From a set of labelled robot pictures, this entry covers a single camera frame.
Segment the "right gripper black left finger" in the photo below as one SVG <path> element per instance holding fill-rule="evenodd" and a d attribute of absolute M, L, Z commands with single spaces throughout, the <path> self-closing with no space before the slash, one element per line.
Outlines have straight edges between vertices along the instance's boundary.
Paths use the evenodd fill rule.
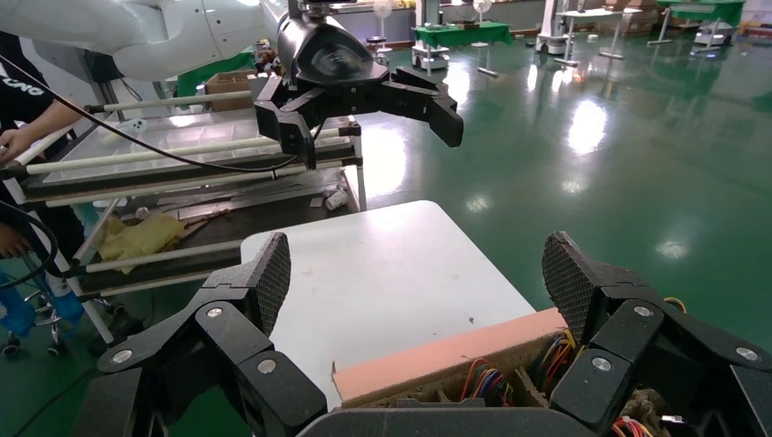
<path fill-rule="evenodd" d="M 327 411 L 323 392 L 270 340 L 288 294 L 288 237 L 213 272 L 180 311 L 98 360 L 75 436 L 165 436 L 202 393 L 219 388 L 256 436 L 295 436 Z"/>

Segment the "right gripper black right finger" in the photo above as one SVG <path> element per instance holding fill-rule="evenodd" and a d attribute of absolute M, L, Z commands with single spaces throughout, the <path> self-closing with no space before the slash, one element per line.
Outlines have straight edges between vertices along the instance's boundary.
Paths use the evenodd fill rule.
<path fill-rule="evenodd" d="M 583 349 L 554 387 L 554 410 L 604 435 L 644 387 L 699 436 L 771 433 L 771 356 L 763 348 L 678 310 L 634 271 L 591 259 L 563 231 L 547 237 L 542 270 Z"/>

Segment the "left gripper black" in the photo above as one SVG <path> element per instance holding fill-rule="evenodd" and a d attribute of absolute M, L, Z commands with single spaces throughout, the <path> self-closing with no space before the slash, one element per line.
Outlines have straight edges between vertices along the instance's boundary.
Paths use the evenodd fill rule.
<path fill-rule="evenodd" d="M 331 18 L 288 17 L 278 43 L 289 85 L 272 76 L 258 93 L 259 133 L 307 169 L 317 166 L 311 129 L 324 117 L 384 112 L 426 123 L 448 147 L 461 145 L 464 122 L 445 84 L 402 66 L 390 73 Z"/>

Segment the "person hand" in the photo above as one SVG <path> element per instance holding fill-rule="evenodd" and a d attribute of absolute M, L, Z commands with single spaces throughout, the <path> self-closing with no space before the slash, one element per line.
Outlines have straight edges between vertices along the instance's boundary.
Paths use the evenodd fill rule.
<path fill-rule="evenodd" d="M 38 136 L 27 127 L 9 129 L 1 135 L 1 147 L 5 152 L 1 156 L 1 164 L 8 164 L 23 152 L 27 151 L 38 139 Z"/>
<path fill-rule="evenodd" d="M 2 259 L 21 258 L 32 249 L 29 241 L 18 231 L 2 223 L 0 225 L 0 255 Z"/>

